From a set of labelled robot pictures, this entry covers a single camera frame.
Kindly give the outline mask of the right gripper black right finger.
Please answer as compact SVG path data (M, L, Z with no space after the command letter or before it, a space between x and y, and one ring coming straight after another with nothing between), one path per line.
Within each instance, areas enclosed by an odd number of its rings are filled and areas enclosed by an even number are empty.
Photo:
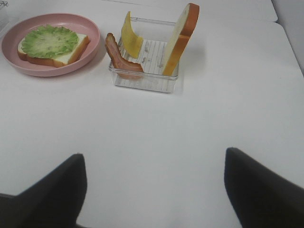
M302 228L304 189L238 148L227 148L225 189L244 228Z

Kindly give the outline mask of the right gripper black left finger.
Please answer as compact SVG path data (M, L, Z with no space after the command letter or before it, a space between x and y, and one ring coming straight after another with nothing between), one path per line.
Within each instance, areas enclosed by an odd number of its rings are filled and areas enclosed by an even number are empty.
M2 228L78 228L87 191L84 156L74 154L14 196L0 196Z

